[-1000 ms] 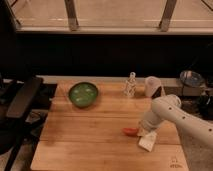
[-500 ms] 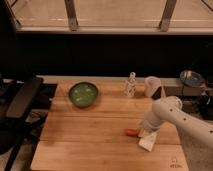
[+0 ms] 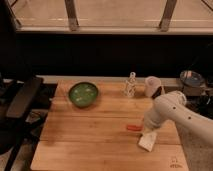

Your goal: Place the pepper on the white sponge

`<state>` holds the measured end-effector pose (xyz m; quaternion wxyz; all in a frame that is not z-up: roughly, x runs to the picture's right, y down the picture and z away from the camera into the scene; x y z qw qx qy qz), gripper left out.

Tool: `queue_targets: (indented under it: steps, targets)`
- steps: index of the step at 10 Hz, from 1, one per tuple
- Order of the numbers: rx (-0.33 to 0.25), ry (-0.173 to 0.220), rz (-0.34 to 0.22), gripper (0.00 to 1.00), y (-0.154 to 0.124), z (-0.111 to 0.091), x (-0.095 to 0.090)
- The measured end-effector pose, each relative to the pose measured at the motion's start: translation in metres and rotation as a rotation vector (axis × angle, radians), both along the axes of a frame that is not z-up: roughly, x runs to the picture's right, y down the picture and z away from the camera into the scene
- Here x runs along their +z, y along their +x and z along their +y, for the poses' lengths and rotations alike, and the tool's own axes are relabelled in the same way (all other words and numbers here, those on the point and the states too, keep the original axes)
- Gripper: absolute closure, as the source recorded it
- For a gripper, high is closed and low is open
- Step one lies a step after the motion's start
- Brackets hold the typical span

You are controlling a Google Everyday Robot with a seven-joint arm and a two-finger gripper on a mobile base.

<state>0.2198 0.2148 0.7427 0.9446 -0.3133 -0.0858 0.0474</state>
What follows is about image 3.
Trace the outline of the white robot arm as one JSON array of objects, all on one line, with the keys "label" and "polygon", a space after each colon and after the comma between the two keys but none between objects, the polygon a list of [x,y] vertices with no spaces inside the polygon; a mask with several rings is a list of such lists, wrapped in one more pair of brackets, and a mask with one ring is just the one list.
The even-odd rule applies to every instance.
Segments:
[{"label": "white robot arm", "polygon": [[213,146],[213,120],[188,109],[186,103],[186,96],[180,91],[156,97],[144,114],[142,133],[159,129],[166,120],[172,120]]}]

